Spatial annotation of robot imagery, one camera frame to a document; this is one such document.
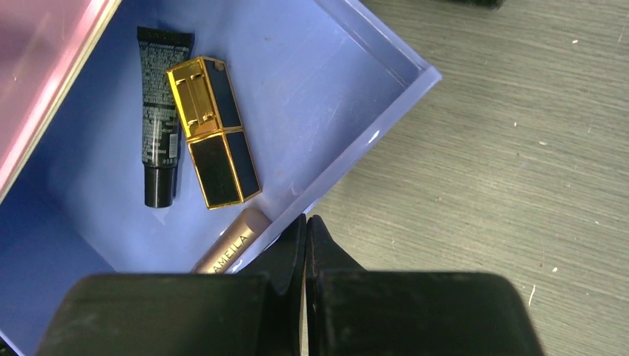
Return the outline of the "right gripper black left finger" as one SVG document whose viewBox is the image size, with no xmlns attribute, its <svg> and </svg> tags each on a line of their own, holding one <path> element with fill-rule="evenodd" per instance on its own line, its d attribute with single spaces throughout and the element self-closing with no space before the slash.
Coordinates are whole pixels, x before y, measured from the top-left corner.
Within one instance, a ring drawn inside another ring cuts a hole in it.
<svg viewBox="0 0 629 356">
<path fill-rule="evenodd" d="M 298 355 L 306 217 L 235 274 L 94 274 L 38 355 Z"/>
</svg>

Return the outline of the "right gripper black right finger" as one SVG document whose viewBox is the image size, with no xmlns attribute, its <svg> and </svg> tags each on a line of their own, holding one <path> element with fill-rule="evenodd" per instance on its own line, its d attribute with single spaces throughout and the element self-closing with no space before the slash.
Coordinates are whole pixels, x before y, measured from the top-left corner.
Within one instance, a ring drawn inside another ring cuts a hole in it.
<svg viewBox="0 0 629 356">
<path fill-rule="evenodd" d="M 306 227 L 311 355 L 542 355 L 525 305 L 504 277 L 475 271 L 369 271 Z"/>
</svg>

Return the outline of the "rose gold lipstick tube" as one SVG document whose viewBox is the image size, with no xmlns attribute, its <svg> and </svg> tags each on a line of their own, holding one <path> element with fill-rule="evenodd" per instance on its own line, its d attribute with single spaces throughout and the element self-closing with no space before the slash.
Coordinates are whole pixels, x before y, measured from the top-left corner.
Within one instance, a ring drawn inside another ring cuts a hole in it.
<svg viewBox="0 0 629 356">
<path fill-rule="evenodd" d="M 245 208 L 192 268 L 198 274 L 226 273 L 271 225 L 256 208 Z"/>
</svg>

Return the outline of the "pastel mini drawer organizer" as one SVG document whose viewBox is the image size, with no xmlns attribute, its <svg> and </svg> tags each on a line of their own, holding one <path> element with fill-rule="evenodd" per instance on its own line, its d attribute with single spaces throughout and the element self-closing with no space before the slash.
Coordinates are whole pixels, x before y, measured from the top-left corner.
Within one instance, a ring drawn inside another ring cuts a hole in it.
<svg viewBox="0 0 629 356">
<path fill-rule="evenodd" d="M 1 336 L 33 355 L 99 272 L 187 272 L 242 211 L 209 211 L 182 155 L 169 208 L 143 202 L 137 26 L 228 65 L 270 229 L 262 251 L 441 78 L 359 1 L 123 1 L 1 203 Z"/>
</svg>

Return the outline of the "gold black lipstick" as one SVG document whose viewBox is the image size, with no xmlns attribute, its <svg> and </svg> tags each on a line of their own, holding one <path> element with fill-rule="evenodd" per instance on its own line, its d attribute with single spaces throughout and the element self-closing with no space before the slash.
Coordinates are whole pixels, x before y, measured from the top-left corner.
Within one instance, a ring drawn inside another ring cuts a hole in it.
<svg viewBox="0 0 629 356">
<path fill-rule="evenodd" d="M 198 56 L 166 75 L 206 208 L 241 204 L 260 193 L 227 64 Z"/>
</svg>

